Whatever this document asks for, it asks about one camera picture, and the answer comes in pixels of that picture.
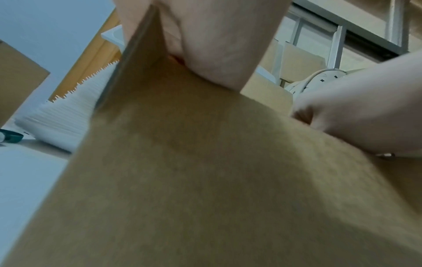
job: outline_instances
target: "white paper stack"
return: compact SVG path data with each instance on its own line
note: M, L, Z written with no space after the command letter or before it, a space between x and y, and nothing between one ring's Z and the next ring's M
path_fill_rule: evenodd
M63 98L47 101L30 114L15 118L15 124L40 141L74 152L88 131L95 104L116 65L114 62L99 70Z

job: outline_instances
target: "hand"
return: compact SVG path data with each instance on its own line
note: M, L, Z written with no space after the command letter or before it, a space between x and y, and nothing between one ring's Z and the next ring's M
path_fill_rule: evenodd
M291 116L367 152L422 148L422 53L380 64L297 98Z
M160 8L169 52L193 72L241 90L273 38L290 0L115 0L126 40L148 6Z

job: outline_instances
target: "person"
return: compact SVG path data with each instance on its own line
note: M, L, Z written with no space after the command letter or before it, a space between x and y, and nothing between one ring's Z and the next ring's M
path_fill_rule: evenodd
M289 0L115 0L129 40L148 6L160 8L169 52L196 74L240 91ZM291 117L374 153L422 148L422 52L303 93Z

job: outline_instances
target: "teal object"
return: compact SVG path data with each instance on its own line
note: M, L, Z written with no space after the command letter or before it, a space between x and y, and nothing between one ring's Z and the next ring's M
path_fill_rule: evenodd
M23 135L18 133L18 132L12 132L12 131L8 131L8 130L0 129L0 138L1 138L2 135L4 135L4 140L1 141L1 139L0 139L0 143L1 142L18 143L23 138Z

